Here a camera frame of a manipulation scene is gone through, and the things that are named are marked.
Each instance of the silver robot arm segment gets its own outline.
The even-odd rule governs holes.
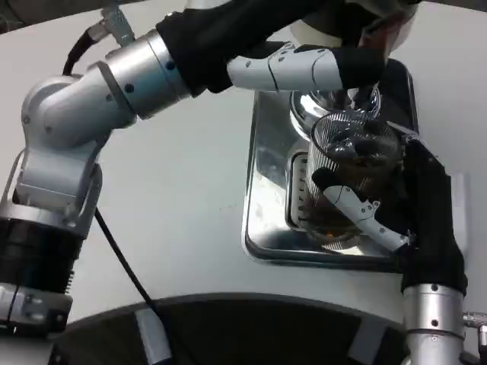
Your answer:
[[[136,116],[147,119],[188,96],[155,30],[110,53],[82,77],[38,84],[22,107],[26,148],[18,179],[12,181],[16,205],[62,216],[65,226],[60,228],[86,237],[89,222],[79,227],[80,214],[87,199],[96,204],[97,197],[90,195],[100,189],[90,187],[95,177],[101,184],[94,168],[110,133],[132,125]],[[2,210],[2,217],[37,221],[35,214],[21,211]]]

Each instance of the white surface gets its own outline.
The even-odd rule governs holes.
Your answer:
[[[124,10],[140,36],[167,12],[183,6],[182,1],[154,0]],[[80,14],[0,37],[0,181],[6,181],[24,145],[24,96],[39,80],[60,73],[71,46],[97,20],[97,12]],[[415,79],[423,137],[450,171],[466,170],[471,178],[466,308],[475,310],[487,310],[482,270],[487,257],[482,148],[487,131],[487,47],[482,48],[481,39],[486,33],[487,14],[426,3],[410,38],[394,53]],[[104,41],[81,64],[96,61],[114,46],[114,41]],[[249,91],[206,93],[114,133],[103,150],[100,209],[142,283],[156,298],[218,292],[284,294],[401,322],[397,275],[265,265],[244,253],[240,235],[252,102]],[[96,223],[76,270],[71,321],[141,301]]]

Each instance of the black robot arm segment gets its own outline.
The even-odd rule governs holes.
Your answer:
[[[417,239],[402,252],[402,289],[435,283],[466,295],[465,264],[453,229],[451,178],[438,159],[415,139],[406,144],[404,170],[409,199],[414,204],[412,229]]]
[[[173,13],[157,30],[192,95],[217,93],[231,86],[229,61],[322,6],[323,0],[232,0]]]

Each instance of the stainless steel tray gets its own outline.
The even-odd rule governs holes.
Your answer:
[[[380,117],[417,130],[412,79],[403,64],[390,61],[380,92]],[[364,238],[358,249],[324,249],[293,224],[293,166],[296,157],[307,153],[307,141],[291,123],[290,96],[256,93],[243,218],[248,252],[285,265],[396,271],[394,261],[370,240]]]

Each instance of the silver cylinder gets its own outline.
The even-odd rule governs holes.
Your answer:
[[[406,343],[412,365],[460,365],[463,339],[446,333],[409,333]]]
[[[463,351],[463,295],[421,284],[404,290],[406,342],[413,365],[459,365]]]
[[[441,331],[464,338],[463,295],[436,284],[408,287],[404,291],[406,330]]]
[[[107,55],[107,64],[130,107],[143,119],[189,96],[156,30]]]

